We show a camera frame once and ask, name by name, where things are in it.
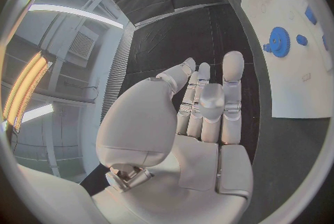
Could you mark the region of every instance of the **air vent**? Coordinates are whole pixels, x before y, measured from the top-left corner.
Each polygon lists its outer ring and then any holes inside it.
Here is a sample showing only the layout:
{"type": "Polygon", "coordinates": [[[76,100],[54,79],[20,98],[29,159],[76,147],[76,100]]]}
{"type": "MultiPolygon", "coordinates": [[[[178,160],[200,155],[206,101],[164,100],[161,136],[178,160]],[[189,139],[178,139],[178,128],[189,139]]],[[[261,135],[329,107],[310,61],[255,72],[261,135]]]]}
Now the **air vent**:
{"type": "Polygon", "coordinates": [[[89,59],[90,53],[99,36],[85,26],[81,26],[72,41],[69,52],[85,60],[89,59]]]}

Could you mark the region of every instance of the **fluorescent light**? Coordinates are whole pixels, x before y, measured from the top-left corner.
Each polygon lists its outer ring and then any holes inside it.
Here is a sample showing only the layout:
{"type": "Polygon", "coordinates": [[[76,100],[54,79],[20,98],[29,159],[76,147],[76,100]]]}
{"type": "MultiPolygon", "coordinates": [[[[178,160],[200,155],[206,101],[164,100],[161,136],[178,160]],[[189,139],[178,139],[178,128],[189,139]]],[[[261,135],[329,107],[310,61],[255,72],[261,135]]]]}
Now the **fluorescent light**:
{"type": "Polygon", "coordinates": [[[107,23],[109,25],[116,26],[118,28],[123,29],[123,25],[121,25],[118,22],[115,22],[111,19],[101,17],[99,15],[96,15],[91,12],[83,11],[81,9],[76,9],[76,8],[69,8],[69,7],[64,7],[64,6],[57,6],[57,5],[47,5],[47,4],[33,4],[30,9],[30,11],[58,11],[58,12],[65,12],[65,13],[70,13],[70,14],[75,14],[78,16],[82,17],[87,17],[93,20],[97,20],[100,22],[107,23]]]}
{"type": "MultiPolygon", "coordinates": [[[[48,105],[39,107],[37,109],[33,109],[31,111],[27,111],[27,112],[24,113],[21,123],[30,121],[34,118],[37,118],[37,117],[40,117],[42,115],[49,114],[49,113],[52,113],[52,112],[53,112],[52,104],[48,104],[48,105]]],[[[1,128],[2,128],[3,132],[6,130],[6,126],[7,126],[7,121],[4,121],[4,122],[1,123],[1,128]]]]}

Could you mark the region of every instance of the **blue gear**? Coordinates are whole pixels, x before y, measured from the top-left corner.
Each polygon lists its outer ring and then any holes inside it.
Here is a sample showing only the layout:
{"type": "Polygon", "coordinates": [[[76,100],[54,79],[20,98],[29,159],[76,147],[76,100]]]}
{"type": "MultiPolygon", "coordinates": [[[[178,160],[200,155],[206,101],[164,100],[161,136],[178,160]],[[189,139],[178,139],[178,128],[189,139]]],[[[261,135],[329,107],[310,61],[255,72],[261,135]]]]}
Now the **blue gear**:
{"type": "Polygon", "coordinates": [[[269,38],[271,51],[276,57],[283,58],[290,51],[290,37],[282,27],[275,27],[269,38]]]}

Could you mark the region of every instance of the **black floor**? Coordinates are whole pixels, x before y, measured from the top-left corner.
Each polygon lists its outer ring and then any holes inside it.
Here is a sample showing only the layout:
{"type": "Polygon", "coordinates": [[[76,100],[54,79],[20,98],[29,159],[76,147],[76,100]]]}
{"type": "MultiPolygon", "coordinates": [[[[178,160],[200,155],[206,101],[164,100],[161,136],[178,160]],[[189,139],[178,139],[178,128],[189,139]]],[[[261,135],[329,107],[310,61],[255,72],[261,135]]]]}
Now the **black floor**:
{"type": "MultiPolygon", "coordinates": [[[[258,81],[246,35],[229,4],[177,14],[135,31],[120,95],[137,82],[155,77],[188,57],[197,65],[210,64],[210,82],[222,84],[222,59],[232,50],[240,51],[245,60],[241,144],[253,161],[259,133],[258,81]]],[[[173,97],[176,111],[184,93],[185,87],[173,97]]]]}

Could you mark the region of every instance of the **blue component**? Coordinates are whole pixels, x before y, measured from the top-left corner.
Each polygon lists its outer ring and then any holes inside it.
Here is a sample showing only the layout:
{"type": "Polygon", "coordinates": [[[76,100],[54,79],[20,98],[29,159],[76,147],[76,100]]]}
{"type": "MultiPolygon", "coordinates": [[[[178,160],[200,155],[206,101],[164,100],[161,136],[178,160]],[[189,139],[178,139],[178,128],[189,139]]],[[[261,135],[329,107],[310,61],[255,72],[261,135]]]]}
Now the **blue component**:
{"type": "Polygon", "coordinates": [[[263,50],[270,53],[271,52],[270,44],[263,45],[263,50]]]}
{"type": "Polygon", "coordinates": [[[325,49],[328,51],[328,46],[326,44],[326,38],[325,35],[322,36],[322,41],[323,41],[323,45],[325,46],[325,49]]]}
{"type": "Polygon", "coordinates": [[[310,20],[310,22],[312,22],[314,25],[316,25],[317,23],[317,18],[316,16],[313,14],[313,11],[311,10],[310,6],[307,6],[307,9],[305,11],[305,15],[306,17],[310,20]]]}
{"type": "Polygon", "coordinates": [[[269,38],[271,51],[276,57],[283,58],[290,51],[290,37],[282,27],[275,27],[269,38]]]}
{"type": "Polygon", "coordinates": [[[303,46],[307,45],[307,38],[305,36],[298,35],[296,37],[296,40],[297,40],[298,44],[300,44],[300,45],[303,45],[303,46]]]}

